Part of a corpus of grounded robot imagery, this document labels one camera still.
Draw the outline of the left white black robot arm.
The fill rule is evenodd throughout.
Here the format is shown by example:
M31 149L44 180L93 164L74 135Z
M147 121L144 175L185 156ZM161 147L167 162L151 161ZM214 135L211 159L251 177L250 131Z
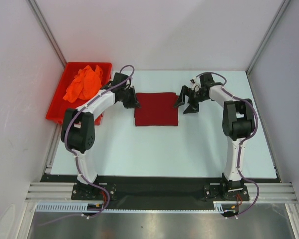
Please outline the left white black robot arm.
M94 122L116 102L122 102L127 109L140 107L132 86L132 74L115 73L95 96L76 108L67 108L64 114L61 141L75 159L77 180L84 184L82 193L88 199L95 199L100 193L100 187L94 184L98 173L86 155L95 142Z

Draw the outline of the dark red t shirt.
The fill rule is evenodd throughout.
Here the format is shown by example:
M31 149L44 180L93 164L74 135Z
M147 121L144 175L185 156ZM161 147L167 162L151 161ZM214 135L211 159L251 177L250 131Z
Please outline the dark red t shirt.
M134 110L135 126L178 126L175 92L136 93L139 108Z

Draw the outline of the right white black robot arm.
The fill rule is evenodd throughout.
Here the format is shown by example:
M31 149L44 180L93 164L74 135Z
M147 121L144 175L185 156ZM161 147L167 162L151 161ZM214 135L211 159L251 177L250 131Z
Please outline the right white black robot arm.
M222 174L223 185L220 195L231 200L242 189L243 158L247 141L253 138L258 129L258 116L249 98L240 98L225 88L227 79L215 72L203 72L190 80L192 86L182 86L174 106L180 107L188 98L184 114L199 112L199 103L211 100L223 108L222 130L227 137L227 161Z

